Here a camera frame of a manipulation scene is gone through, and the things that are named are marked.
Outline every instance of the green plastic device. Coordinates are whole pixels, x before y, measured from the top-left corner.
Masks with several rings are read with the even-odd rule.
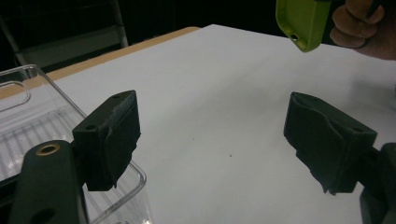
[[[302,52],[317,48],[323,37],[332,1],[276,0],[279,28]]]

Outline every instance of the wooden table edge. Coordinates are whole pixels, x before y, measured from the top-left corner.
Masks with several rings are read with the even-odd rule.
[[[152,39],[145,40],[143,42],[131,45],[131,46],[129,46],[127,48],[124,48],[124,49],[118,49],[116,51],[109,52],[107,54],[98,56],[96,58],[89,59],[89,60],[81,62],[81,63],[72,64],[70,66],[67,66],[67,67],[64,67],[64,68],[49,72],[49,73],[47,73],[47,75],[52,80],[56,80],[56,79],[59,79],[59,78],[62,78],[62,77],[67,77],[67,76],[70,76],[70,75],[75,74],[77,72],[80,72],[82,70],[85,70],[87,68],[94,67],[97,64],[105,63],[105,62],[114,60],[116,58],[122,57],[124,55],[139,51],[141,49],[146,49],[146,48],[149,48],[151,46],[154,46],[154,45],[157,45],[157,44],[161,44],[162,42],[165,42],[167,40],[176,38],[176,37],[181,36],[181,35],[186,35],[188,33],[191,33],[193,31],[196,31],[196,30],[199,30],[199,29],[200,29],[199,27],[194,27],[194,26],[186,27],[186,28],[174,31],[174,32],[166,34],[166,35],[160,35],[160,36],[154,37]]]

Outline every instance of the table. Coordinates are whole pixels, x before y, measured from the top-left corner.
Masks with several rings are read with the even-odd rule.
[[[82,63],[76,63],[76,64],[72,64],[70,66],[58,69],[56,71],[52,71],[50,73],[48,73],[48,76],[51,77],[52,79],[59,79],[62,77],[66,77],[72,74],[75,74],[76,72],[85,70],[87,68],[96,66],[100,63],[105,63],[114,59],[117,59],[119,57],[128,55],[130,53],[136,52],[138,50],[141,49],[146,49],[149,48],[151,46],[157,45],[157,44],[161,44],[162,42],[165,42],[167,40],[170,40],[172,38],[178,37],[180,35],[185,35],[188,34],[192,31],[198,30],[198,27],[186,27],[184,29],[181,30],[177,30],[174,31],[172,33],[166,34],[166,35],[160,35],[154,38],[151,38],[149,40],[143,41],[141,43],[137,43],[134,44],[130,47],[124,48],[124,49],[119,49],[116,51],[112,51],[109,52],[107,54],[101,55],[99,57],[96,58],[92,58],[90,60],[87,60],[85,62]]]
[[[324,194],[284,138],[292,91],[395,139],[396,63],[350,49],[210,25],[89,67],[56,84],[86,113],[136,90],[155,223],[361,223],[362,186]]]

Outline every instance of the finger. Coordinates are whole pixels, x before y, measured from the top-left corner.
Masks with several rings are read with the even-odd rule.
[[[372,3],[373,0],[346,0],[346,10],[356,19],[374,24],[382,20],[385,10],[383,7],[379,7],[375,13],[367,19],[366,15]]]
[[[364,45],[366,39],[352,35],[346,35],[338,30],[336,27],[330,31],[330,38],[332,41],[341,47],[349,49],[357,49]]]
[[[346,6],[337,8],[332,14],[335,27],[346,35],[370,38],[376,33],[376,25],[369,24],[354,18]]]

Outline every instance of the brass insert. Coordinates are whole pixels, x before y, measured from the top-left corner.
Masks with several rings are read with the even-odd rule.
[[[35,154],[37,156],[48,156],[51,155],[61,149],[61,146],[58,144],[49,144],[41,147]]]

